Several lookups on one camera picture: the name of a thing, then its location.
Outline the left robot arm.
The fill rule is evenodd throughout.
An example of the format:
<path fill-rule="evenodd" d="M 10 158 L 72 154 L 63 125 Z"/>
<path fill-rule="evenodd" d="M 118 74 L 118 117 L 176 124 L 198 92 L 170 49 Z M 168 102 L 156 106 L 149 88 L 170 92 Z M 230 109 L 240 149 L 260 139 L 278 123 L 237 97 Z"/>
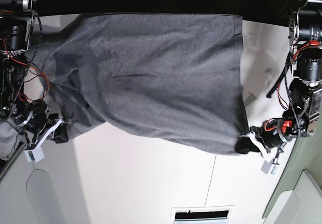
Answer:
<path fill-rule="evenodd" d="M 288 103 L 280 118 L 252 126 L 235 146 L 239 154 L 261 153 L 277 165 L 287 143 L 314 136 L 321 104 L 321 0 L 296 0 L 288 16 L 289 53 L 283 71 L 266 97 L 285 85 Z"/>

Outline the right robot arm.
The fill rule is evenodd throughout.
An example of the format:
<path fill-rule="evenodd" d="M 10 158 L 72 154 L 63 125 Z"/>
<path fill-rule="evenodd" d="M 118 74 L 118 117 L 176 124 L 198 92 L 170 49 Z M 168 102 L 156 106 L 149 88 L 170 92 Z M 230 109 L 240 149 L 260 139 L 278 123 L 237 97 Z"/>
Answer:
<path fill-rule="evenodd" d="M 12 120 L 18 132 L 32 133 L 27 141 L 29 150 L 44 140 L 68 142 L 66 120 L 50 114 L 43 98 L 31 100 L 24 94 L 27 74 L 34 70 L 37 77 L 49 84 L 44 72 L 28 60 L 25 53 L 36 20 L 38 0 L 1 0 L 1 122 Z"/>

